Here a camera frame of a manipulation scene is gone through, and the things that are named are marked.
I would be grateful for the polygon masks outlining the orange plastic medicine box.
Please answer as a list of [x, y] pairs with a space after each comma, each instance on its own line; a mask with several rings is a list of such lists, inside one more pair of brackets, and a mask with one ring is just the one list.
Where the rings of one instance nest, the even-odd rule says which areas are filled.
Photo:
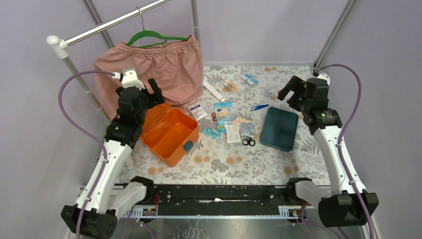
[[142, 142], [169, 167], [176, 166], [199, 139], [198, 122], [164, 103], [146, 112]]

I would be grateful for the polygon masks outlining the alcohol wipes bag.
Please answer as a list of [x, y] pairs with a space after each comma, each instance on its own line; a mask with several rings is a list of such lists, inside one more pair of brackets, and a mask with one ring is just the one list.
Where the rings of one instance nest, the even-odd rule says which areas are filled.
[[248, 73], [245, 70], [242, 70], [237, 75], [235, 75], [234, 79], [247, 83], [251, 87], [255, 87], [259, 83], [258, 80], [254, 76], [252, 76], [250, 73]]

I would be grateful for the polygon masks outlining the clear bag of plasters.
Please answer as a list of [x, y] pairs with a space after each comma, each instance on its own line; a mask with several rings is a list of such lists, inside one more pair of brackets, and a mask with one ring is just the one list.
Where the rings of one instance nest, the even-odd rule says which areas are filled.
[[252, 138], [255, 134], [255, 125], [251, 123], [240, 123], [240, 135], [244, 137], [250, 137]]

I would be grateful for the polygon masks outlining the blue cotton swab pack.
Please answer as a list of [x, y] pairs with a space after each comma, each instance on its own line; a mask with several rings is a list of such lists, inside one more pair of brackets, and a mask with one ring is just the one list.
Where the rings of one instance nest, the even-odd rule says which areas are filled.
[[232, 102], [222, 102], [214, 104], [214, 112], [217, 122], [217, 131], [225, 132], [225, 122], [234, 120]]

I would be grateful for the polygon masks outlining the bagged latex gloves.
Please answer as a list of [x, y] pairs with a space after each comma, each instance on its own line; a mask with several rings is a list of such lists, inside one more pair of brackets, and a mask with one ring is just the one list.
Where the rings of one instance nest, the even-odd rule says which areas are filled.
[[236, 117], [236, 118], [233, 120], [233, 123], [235, 123], [235, 124], [237, 124], [238, 126], [240, 126], [242, 123], [250, 123], [250, 120], [245, 119], [245, 118], [243, 118], [243, 117]]

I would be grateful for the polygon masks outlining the gauze pad packet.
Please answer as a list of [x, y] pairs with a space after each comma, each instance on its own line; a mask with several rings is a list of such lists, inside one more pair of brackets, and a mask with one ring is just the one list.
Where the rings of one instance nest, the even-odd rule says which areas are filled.
[[239, 126], [236, 123], [227, 123], [224, 125], [226, 132], [226, 141], [229, 144], [241, 142]]

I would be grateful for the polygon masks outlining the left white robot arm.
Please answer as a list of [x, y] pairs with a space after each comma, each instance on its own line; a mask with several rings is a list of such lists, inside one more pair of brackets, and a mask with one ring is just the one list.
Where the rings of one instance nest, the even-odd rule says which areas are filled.
[[[121, 86], [116, 89], [118, 109], [102, 140], [76, 124], [63, 106], [65, 87], [74, 78], [93, 72], [110, 75], [121, 82]], [[94, 70], [71, 76], [59, 90], [58, 104], [64, 117], [101, 147], [97, 165], [84, 191], [74, 205], [65, 205], [61, 212], [63, 221], [76, 238], [86, 236], [109, 239], [115, 231], [117, 221], [132, 206], [137, 202], [147, 205], [154, 200], [153, 189], [135, 181], [130, 182], [112, 203], [109, 202], [117, 175], [143, 133], [147, 111], [165, 102], [156, 81], [151, 78], [148, 83], [152, 93], [148, 92], [134, 68], [125, 69], [121, 73]]]

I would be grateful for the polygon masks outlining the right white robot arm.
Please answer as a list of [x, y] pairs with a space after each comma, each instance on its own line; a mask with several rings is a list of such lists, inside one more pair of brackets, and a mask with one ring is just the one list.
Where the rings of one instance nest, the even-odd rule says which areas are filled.
[[315, 207], [327, 228], [364, 226], [379, 205], [376, 193], [369, 193], [361, 182], [348, 154], [342, 122], [336, 110], [329, 108], [327, 77], [302, 80], [293, 76], [278, 92], [283, 100], [289, 92], [290, 108], [301, 112], [319, 146], [330, 179], [331, 191], [316, 185], [310, 178], [291, 178], [285, 197], [298, 205], [305, 201]]

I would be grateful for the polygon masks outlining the white blue medicine sachet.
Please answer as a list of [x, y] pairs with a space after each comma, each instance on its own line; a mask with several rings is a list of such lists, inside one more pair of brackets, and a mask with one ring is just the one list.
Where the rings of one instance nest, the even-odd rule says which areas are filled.
[[187, 106], [187, 109], [196, 121], [200, 121], [208, 116], [204, 107], [198, 102], [191, 103]]

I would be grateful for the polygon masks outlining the pink fabric shorts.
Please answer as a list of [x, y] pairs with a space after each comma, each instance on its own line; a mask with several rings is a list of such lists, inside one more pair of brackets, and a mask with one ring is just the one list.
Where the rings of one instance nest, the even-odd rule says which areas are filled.
[[122, 72], [135, 68], [139, 79], [151, 91], [148, 79], [155, 79], [165, 102], [181, 106], [203, 95], [203, 61], [198, 40], [170, 42], [148, 48], [120, 42], [93, 62], [95, 70]]

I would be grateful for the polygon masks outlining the white rectangular box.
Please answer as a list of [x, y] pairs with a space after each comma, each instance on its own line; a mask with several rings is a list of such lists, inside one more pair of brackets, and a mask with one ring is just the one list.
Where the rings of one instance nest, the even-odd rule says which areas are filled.
[[223, 103], [226, 101], [226, 98], [216, 90], [209, 82], [206, 76], [203, 76], [203, 86], [218, 99], [219, 102]]

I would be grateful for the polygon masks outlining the green clothes hanger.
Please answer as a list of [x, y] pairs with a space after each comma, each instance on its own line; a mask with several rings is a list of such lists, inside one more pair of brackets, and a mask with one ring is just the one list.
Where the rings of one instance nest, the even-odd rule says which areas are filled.
[[131, 39], [125, 44], [126, 46], [132, 46], [136, 41], [138, 41], [142, 38], [146, 38], [146, 37], [153, 37], [153, 38], [160, 39], [160, 40], [163, 40], [163, 41], [159, 42], [159, 43], [140, 46], [139, 48], [147, 48], [147, 47], [162, 45], [162, 44], [167, 43], [169, 40], [188, 41], [190, 39], [189, 37], [163, 36], [156, 31], [146, 30], [145, 27], [144, 27], [144, 18], [143, 18], [143, 15], [142, 15], [142, 11], [138, 7], [137, 7], [137, 10], [138, 10], [139, 14], [141, 15], [141, 19], [142, 19], [142, 21], [141, 21], [142, 31], [134, 34], [131, 37]]

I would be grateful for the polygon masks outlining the floral table mat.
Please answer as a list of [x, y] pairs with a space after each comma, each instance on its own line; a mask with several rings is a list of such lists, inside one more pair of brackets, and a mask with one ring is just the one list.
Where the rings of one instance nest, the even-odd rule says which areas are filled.
[[[234, 76], [245, 70], [258, 80], [249, 86]], [[255, 125], [253, 139], [258, 142], [267, 110], [276, 107], [288, 110], [277, 93], [293, 75], [306, 78], [309, 66], [205, 66], [204, 75], [233, 104], [236, 116]], [[235, 83], [238, 92], [224, 92], [222, 80]], [[253, 106], [269, 106], [250, 111]], [[329, 185], [330, 180], [317, 142], [302, 121], [298, 123], [293, 150], [283, 152], [260, 143], [245, 146], [229, 144], [226, 136], [213, 139], [203, 133], [206, 128], [216, 129], [211, 116], [199, 121], [199, 140], [175, 167], [168, 167], [139, 141], [132, 152], [133, 168], [124, 166], [118, 182], [128, 182], [135, 176], [152, 179], [158, 184], [240, 184], [284, 185], [291, 177], [309, 177], [318, 185]]]

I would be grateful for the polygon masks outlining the black handled scissors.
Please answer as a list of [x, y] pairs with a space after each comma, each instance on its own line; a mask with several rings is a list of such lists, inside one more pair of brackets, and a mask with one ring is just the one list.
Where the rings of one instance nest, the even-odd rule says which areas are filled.
[[245, 145], [245, 146], [255, 146], [256, 145], [256, 141], [253, 138], [246, 136], [242, 140], [242, 144]]

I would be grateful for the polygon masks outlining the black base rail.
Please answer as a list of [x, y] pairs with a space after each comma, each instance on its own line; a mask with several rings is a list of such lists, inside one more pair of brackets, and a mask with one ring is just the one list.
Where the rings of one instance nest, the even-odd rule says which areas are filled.
[[146, 197], [135, 204], [140, 219], [297, 219], [303, 205], [291, 199], [286, 186], [188, 185], [145, 183]]

